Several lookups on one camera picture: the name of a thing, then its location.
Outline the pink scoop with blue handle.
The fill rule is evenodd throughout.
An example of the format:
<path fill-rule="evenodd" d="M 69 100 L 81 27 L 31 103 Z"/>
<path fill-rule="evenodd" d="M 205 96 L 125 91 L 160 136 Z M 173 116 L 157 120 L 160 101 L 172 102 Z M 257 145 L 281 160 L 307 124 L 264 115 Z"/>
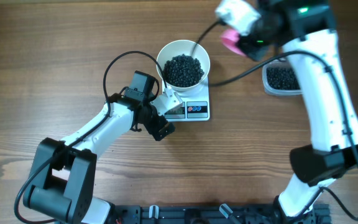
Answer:
<path fill-rule="evenodd" d="M 234 29 L 226 29 L 221 34 L 221 42 L 222 42 L 223 46 L 225 46 L 231 52 L 234 52 L 235 54 L 245 57 L 246 55 L 236 45 L 237 42 L 239 41 L 239 39 L 240 39 L 240 35 Z"/>

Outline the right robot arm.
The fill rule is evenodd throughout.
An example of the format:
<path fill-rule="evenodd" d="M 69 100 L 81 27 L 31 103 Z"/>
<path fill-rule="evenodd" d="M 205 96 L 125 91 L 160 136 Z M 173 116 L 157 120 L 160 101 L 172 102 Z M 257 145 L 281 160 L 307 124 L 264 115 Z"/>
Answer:
<path fill-rule="evenodd" d="M 291 65 L 308 112 L 311 144 L 290 153 L 294 171 L 278 196 L 286 220 L 299 220 L 349 169 L 358 169 L 358 117 L 344 79 L 336 22 L 327 1 L 223 1 L 215 11 L 259 61 L 272 44 Z"/>

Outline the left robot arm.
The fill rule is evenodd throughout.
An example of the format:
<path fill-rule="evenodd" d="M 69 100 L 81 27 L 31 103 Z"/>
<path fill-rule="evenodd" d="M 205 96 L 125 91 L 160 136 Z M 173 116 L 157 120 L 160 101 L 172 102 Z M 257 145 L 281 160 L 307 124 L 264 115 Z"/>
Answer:
<path fill-rule="evenodd" d="M 164 114 L 182 104 L 174 92 L 159 96 L 126 90 L 107 98 L 101 112 L 77 132 L 37 147 L 29 178 L 16 201 L 47 215 L 47 223 L 118 223 L 115 206 L 93 195 L 97 160 L 110 145 L 143 124 L 156 140 L 174 132 Z"/>

